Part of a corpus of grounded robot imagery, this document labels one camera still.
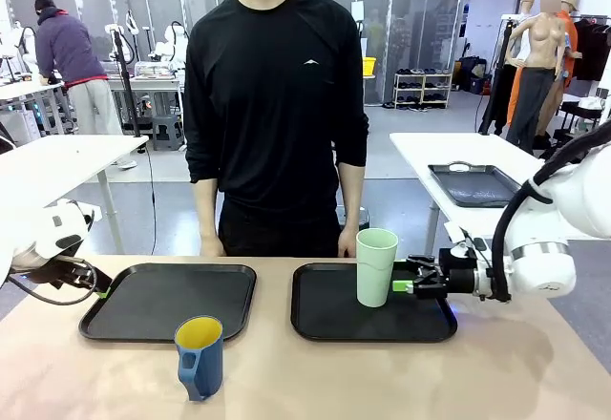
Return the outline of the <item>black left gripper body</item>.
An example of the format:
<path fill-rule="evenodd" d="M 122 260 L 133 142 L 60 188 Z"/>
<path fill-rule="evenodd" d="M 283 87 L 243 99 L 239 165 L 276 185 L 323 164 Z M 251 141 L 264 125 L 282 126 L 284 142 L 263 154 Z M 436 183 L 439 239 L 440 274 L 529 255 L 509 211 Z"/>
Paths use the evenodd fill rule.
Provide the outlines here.
<path fill-rule="evenodd" d="M 95 291 L 95 268 L 83 259 L 58 256 L 44 265 L 22 273 L 34 284 L 62 285 Z"/>

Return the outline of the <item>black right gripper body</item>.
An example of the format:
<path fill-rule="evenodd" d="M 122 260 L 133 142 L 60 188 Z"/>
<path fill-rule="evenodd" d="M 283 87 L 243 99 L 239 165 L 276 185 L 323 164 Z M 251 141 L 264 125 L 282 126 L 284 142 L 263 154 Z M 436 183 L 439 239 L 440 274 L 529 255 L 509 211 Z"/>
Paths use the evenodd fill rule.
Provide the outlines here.
<path fill-rule="evenodd" d="M 451 248 L 441 248 L 438 263 L 444 284 L 443 297 L 449 294 L 473 294 L 475 289 L 475 271 L 477 259 L 472 248 L 454 255 Z"/>

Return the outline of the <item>person's left hand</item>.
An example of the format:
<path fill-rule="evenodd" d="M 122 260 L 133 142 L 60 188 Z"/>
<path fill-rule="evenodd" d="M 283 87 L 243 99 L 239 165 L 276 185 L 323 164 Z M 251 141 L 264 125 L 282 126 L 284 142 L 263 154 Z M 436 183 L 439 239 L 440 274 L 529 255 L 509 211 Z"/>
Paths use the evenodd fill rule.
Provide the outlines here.
<path fill-rule="evenodd" d="M 338 239 L 338 257 L 339 258 L 355 258 L 356 257 L 356 239 L 358 229 L 345 227 Z"/>

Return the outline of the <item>person's right hand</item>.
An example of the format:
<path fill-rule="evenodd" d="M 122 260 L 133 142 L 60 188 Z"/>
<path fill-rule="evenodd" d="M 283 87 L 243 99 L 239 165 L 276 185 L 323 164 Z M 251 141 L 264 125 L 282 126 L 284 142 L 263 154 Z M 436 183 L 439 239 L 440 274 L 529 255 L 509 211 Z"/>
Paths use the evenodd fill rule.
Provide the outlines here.
<path fill-rule="evenodd" d="M 204 235 L 200 238 L 200 254 L 208 258 L 226 255 L 223 244 L 216 234 Z"/>

